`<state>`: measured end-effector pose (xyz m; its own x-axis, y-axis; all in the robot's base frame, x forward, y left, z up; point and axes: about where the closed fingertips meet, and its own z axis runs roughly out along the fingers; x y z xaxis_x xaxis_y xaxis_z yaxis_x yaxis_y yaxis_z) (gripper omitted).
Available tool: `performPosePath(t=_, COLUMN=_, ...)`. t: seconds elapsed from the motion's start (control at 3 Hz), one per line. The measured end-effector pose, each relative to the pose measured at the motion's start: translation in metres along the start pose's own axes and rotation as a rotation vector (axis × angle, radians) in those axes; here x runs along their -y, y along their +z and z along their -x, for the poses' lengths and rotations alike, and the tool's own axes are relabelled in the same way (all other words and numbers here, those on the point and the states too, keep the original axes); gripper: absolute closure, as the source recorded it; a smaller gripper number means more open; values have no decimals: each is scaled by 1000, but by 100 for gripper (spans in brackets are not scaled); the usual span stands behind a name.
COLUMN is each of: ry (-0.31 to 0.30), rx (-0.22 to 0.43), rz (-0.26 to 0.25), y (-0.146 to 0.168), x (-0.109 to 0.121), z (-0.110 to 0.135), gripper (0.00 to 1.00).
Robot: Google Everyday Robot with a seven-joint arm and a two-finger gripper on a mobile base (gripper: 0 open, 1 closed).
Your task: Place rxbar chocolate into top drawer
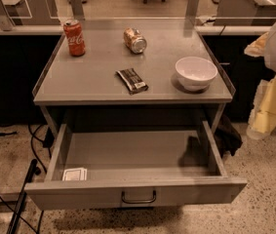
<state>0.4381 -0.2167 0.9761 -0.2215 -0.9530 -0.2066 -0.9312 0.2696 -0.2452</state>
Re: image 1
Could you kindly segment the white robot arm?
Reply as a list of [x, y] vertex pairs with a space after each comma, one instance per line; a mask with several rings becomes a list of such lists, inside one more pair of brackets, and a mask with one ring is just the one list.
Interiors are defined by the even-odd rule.
[[[276, 22], [268, 32], [248, 45], [244, 53], [254, 58], [263, 57], [265, 66], [276, 73]], [[263, 139], [276, 128], [276, 75], [269, 82], [259, 82], [253, 105], [247, 135], [252, 139]]]

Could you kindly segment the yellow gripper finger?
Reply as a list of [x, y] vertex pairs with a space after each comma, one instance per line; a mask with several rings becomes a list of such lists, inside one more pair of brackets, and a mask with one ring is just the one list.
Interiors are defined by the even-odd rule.
[[262, 57], [264, 55], [267, 36], [267, 32], [259, 36], [253, 43], [245, 48], [244, 54], [253, 58]]
[[256, 88], [247, 135], [252, 139], [268, 137], [276, 128], [276, 75], [270, 81], [261, 80]]

